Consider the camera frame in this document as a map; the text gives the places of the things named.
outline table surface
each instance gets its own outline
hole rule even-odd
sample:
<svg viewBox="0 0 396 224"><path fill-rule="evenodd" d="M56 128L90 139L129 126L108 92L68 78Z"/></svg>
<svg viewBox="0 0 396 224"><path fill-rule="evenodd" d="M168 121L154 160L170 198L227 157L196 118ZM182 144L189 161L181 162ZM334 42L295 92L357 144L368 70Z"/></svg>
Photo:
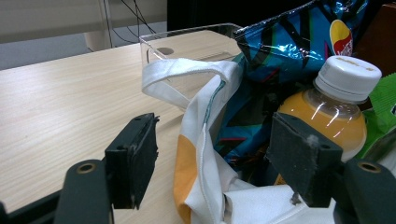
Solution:
<svg viewBox="0 0 396 224"><path fill-rule="evenodd" d="M183 112L141 92L139 45L0 71L0 201L12 212L61 189L67 169L101 160L134 117L153 112L159 157L139 210L116 223L181 223L173 169Z"/></svg>

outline wall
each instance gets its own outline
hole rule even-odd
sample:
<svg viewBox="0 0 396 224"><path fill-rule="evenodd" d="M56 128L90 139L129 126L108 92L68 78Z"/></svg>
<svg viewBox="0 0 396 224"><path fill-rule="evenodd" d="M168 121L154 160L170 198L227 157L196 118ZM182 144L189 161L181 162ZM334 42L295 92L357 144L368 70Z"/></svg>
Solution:
<svg viewBox="0 0 396 224"><path fill-rule="evenodd" d="M103 31L106 0L2 0L0 43ZM125 0L134 9L133 0ZM121 0L108 0L112 26L136 25ZM147 22L166 21L166 0L136 0Z"/></svg>

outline plastic bottle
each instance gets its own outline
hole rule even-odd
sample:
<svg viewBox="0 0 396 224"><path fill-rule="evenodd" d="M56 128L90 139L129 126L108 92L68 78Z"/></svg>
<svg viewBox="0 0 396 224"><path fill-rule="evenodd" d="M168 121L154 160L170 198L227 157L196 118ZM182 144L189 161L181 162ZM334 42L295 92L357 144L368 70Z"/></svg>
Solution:
<svg viewBox="0 0 396 224"><path fill-rule="evenodd" d="M318 72L315 88L292 95L278 111L298 117L327 136L344 150L342 161L347 161L366 140L366 124L358 104L366 101L380 78L381 71L370 63L332 56Z"/></svg>

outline tote bag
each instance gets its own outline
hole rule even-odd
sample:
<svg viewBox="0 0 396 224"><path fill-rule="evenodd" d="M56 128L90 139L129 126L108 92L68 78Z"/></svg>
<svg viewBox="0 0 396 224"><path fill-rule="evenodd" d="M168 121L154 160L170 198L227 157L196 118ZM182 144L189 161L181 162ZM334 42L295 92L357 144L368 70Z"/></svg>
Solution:
<svg viewBox="0 0 396 224"><path fill-rule="evenodd" d="M172 78L213 77L192 97ZM237 62L165 59L143 68L142 92L185 109L177 140L174 199L185 223L334 223L329 208L293 205L287 185L255 187L214 150L221 111L239 88L243 69Z"/></svg>

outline chip bag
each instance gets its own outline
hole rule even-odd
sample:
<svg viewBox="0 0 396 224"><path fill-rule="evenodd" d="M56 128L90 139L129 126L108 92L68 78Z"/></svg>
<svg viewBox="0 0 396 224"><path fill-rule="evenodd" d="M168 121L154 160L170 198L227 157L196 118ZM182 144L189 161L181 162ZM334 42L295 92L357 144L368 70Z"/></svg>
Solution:
<svg viewBox="0 0 396 224"><path fill-rule="evenodd" d="M368 0L311 1L236 31L248 62L247 76L280 82L316 73L332 55L352 55Z"/></svg>
<svg viewBox="0 0 396 224"><path fill-rule="evenodd" d="M352 55L366 5L367 0L311 1L234 32L244 79L227 104L214 148L242 179L266 185L260 178L268 166L262 158L272 114L290 95L312 88L328 57Z"/></svg>

